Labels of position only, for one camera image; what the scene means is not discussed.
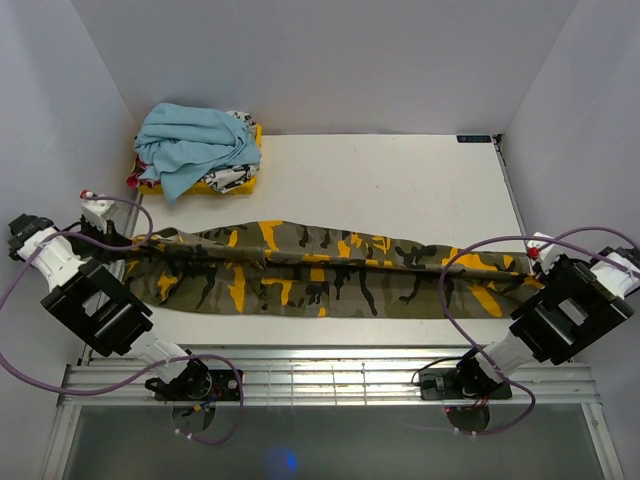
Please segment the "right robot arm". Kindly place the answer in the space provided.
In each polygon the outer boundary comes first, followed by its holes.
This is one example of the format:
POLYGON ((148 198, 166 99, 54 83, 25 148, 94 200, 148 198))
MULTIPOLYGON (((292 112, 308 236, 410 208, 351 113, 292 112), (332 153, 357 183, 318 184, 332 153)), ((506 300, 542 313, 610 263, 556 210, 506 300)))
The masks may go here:
POLYGON ((625 298, 639 289, 639 250, 610 247, 602 261, 562 254, 544 272, 546 284, 512 314, 504 339, 471 350, 451 373, 464 397, 488 397, 522 365, 559 365, 634 315, 625 298))

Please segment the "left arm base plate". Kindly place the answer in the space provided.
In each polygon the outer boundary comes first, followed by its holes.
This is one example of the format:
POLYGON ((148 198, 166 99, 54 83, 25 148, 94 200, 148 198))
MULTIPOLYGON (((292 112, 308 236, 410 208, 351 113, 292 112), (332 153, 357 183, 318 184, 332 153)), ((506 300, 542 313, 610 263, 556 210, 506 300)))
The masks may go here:
POLYGON ((160 378, 145 381, 157 401, 238 401, 239 382, 231 370, 204 369, 193 374, 183 372, 167 383, 160 378))

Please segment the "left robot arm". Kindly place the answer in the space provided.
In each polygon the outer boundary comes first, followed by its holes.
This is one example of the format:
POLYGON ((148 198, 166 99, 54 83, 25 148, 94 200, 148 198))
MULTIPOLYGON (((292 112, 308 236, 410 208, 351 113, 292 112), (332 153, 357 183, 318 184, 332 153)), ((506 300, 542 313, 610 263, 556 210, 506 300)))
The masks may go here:
POLYGON ((22 214, 8 224, 9 256, 37 270, 45 279, 42 307, 98 354, 127 354, 144 362, 155 376, 145 388, 158 400, 199 401, 212 393, 208 367, 175 343, 162 339, 151 322, 151 309, 114 276, 102 241, 105 230, 81 221, 79 232, 60 230, 46 217, 22 214))

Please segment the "yellow camouflage trousers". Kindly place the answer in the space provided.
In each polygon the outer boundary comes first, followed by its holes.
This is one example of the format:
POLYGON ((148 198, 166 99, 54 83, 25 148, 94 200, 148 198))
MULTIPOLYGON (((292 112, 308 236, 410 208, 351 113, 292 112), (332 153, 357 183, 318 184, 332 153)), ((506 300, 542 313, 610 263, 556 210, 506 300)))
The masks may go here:
POLYGON ((491 319, 539 291, 531 274, 521 253, 274 220, 158 231, 127 255, 123 282, 146 304, 187 313, 491 319))

